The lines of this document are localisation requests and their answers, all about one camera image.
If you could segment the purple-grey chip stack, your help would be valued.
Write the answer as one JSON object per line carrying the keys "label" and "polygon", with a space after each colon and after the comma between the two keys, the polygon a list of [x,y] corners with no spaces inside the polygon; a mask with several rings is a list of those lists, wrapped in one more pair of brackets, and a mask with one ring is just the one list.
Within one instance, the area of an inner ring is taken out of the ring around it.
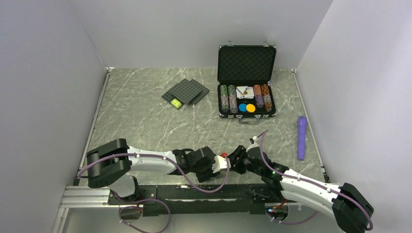
{"label": "purple-grey chip stack", "polygon": [[229,107],[231,108],[237,108],[237,101],[236,98],[230,98],[229,97]]}

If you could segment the purple chip stack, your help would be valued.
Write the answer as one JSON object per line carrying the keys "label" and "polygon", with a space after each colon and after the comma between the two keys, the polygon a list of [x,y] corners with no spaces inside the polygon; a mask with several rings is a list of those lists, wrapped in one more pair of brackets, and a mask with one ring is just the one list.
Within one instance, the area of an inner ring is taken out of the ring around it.
{"label": "purple chip stack", "polygon": [[256,99],[256,106],[257,108],[263,108],[264,107],[264,99],[262,95],[255,95]]}

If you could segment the grey chip stack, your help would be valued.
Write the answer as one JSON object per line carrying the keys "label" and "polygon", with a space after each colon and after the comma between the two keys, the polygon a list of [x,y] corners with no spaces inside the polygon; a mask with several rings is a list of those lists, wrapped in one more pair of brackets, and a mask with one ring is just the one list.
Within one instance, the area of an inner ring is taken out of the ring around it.
{"label": "grey chip stack", "polygon": [[228,96],[221,96],[221,109],[222,108],[228,108],[229,109]]}

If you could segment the small chip stack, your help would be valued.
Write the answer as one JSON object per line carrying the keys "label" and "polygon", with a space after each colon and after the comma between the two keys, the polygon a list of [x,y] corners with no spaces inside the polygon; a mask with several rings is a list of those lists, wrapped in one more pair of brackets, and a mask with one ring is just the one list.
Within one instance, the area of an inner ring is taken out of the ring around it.
{"label": "small chip stack", "polygon": [[265,104],[265,105],[272,104],[272,100],[271,100],[271,96],[270,96],[270,95],[264,95],[264,96],[263,96],[263,99],[264,99],[264,104]]}

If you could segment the dark green chip stack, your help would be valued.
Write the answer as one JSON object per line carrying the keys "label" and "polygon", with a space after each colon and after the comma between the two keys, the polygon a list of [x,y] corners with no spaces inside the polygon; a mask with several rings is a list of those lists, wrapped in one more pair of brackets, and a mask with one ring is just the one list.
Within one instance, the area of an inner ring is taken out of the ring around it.
{"label": "dark green chip stack", "polygon": [[236,88],[234,85],[228,85],[227,90],[230,98],[236,98]]}

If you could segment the red chip stack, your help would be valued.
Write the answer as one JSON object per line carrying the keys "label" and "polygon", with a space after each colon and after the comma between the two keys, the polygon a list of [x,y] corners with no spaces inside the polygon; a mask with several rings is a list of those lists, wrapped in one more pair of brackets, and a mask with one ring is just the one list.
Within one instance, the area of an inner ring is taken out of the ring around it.
{"label": "red chip stack", "polygon": [[261,87],[260,85],[256,84],[253,86],[254,94],[255,96],[262,95]]}

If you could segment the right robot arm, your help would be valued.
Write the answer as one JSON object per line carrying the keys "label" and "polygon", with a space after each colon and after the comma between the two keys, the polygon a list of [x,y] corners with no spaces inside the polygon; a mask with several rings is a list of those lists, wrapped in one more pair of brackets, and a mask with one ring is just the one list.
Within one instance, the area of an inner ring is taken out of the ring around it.
{"label": "right robot arm", "polygon": [[364,233],[373,228],[374,209],[350,183],[337,185],[303,176],[287,166],[271,162],[259,146],[238,146],[229,154],[231,169],[260,176],[273,201],[291,200],[333,218],[345,233]]}

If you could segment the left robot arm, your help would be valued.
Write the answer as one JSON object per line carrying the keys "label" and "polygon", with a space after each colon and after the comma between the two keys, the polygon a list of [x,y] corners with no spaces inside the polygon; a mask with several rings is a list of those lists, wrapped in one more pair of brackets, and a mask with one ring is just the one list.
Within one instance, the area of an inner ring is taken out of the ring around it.
{"label": "left robot arm", "polygon": [[231,168],[226,157],[216,155],[209,147],[157,152],[129,146],[124,138],[88,151],[86,162],[87,165],[78,172],[78,178],[86,178],[90,188],[110,188],[128,204],[135,203],[140,196],[137,178],[128,175],[131,171],[182,175],[184,178],[193,173],[198,182],[203,183]]}

